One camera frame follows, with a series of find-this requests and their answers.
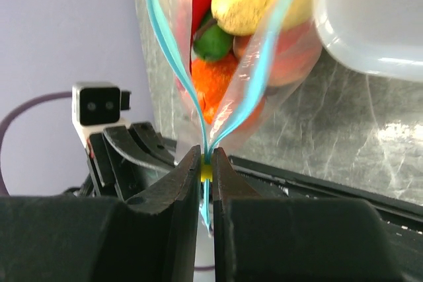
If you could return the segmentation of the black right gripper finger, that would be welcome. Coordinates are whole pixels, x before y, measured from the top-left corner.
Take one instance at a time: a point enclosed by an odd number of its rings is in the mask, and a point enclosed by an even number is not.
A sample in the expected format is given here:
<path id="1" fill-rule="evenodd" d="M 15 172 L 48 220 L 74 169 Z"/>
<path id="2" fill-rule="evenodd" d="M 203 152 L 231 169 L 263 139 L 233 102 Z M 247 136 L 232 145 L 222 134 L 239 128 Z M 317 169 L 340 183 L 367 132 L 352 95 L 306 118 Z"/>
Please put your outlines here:
<path id="1" fill-rule="evenodd" d="M 421 281 L 402 270 L 364 199 L 264 197 L 215 150 L 217 281 Z"/>

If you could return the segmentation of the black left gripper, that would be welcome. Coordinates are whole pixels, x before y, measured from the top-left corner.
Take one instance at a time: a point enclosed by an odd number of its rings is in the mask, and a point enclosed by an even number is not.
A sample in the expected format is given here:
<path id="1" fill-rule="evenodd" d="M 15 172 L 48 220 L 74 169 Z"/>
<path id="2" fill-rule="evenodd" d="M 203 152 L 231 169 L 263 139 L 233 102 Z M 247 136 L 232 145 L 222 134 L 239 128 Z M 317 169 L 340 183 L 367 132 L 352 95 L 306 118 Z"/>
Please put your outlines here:
<path id="1" fill-rule="evenodd" d="M 80 198 L 1 198 L 1 280 L 191 281 L 200 148 L 173 169 L 161 136 L 139 122 L 92 134 L 86 150 L 89 175 L 64 191 Z M 171 171 L 130 198 L 128 162 Z"/>

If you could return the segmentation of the green chili pepper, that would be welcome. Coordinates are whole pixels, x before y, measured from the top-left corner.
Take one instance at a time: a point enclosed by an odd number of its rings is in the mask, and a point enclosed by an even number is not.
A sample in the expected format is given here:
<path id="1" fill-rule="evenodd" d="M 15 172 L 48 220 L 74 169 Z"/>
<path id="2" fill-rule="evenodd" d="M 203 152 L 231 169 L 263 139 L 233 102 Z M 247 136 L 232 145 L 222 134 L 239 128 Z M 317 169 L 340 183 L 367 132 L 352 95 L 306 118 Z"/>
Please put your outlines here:
<path id="1" fill-rule="evenodd" d="M 197 58 L 219 61 L 232 49 L 233 35 L 222 30 L 208 10 L 194 35 L 192 49 Z"/>

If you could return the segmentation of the clear zip top bag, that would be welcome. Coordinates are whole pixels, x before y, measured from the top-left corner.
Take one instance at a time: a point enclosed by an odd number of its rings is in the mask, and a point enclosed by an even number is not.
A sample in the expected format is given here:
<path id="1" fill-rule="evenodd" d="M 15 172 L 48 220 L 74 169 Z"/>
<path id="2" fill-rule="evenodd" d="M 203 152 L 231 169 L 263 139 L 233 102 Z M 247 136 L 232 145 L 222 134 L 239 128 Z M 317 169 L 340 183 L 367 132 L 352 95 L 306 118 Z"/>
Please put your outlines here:
<path id="1" fill-rule="evenodd" d="M 233 35 L 230 53 L 237 58 L 238 66 L 210 126 L 205 122 L 191 76 L 191 63 L 197 58 L 191 44 L 192 0 L 146 0 L 146 4 L 156 39 L 174 72 L 191 120 L 180 136 L 178 148 L 191 141 L 202 146 L 202 184 L 208 195 L 213 182 L 213 151 L 218 147 L 233 150 L 241 145 L 305 80 L 268 86 L 280 32 L 308 20 L 314 22 L 313 0 L 275 0 L 254 34 Z"/>

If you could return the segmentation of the peach with green leaf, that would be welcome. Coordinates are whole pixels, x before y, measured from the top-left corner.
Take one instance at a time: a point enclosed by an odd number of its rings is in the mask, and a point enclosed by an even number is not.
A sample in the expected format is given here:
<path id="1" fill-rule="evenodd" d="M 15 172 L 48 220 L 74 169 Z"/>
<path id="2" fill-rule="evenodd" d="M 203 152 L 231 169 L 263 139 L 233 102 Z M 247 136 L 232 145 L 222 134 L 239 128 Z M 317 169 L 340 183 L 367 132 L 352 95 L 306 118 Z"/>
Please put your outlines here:
<path id="1" fill-rule="evenodd" d="M 268 86 L 281 87 L 308 76 L 322 51 L 314 22 L 280 32 Z"/>

